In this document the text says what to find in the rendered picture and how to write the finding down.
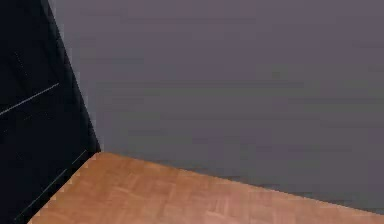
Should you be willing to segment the black cabinet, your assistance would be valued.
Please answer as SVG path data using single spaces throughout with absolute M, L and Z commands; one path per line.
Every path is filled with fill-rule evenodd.
M 27 224 L 98 149 L 48 0 L 0 0 L 0 224 Z

